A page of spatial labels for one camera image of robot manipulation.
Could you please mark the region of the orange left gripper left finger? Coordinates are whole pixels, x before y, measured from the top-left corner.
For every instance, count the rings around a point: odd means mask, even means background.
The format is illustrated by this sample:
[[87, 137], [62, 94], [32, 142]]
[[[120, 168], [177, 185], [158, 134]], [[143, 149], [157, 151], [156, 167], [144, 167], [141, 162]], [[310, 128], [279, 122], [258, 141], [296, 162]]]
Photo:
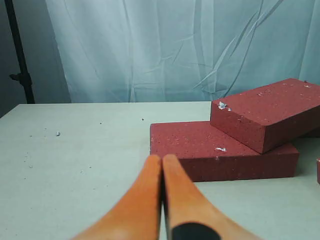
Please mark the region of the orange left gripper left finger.
[[74, 240], [157, 240], [161, 223], [161, 158], [150, 155], [115, 206]]

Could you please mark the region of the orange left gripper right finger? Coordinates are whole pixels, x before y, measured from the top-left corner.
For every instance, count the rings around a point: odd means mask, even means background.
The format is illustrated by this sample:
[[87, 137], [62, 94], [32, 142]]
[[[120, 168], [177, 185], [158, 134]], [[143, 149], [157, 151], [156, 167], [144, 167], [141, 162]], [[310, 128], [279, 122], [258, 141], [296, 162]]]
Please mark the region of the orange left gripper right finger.
[[174, 154], [162, 158], [168, 240], [259, 240], [199, 191]]

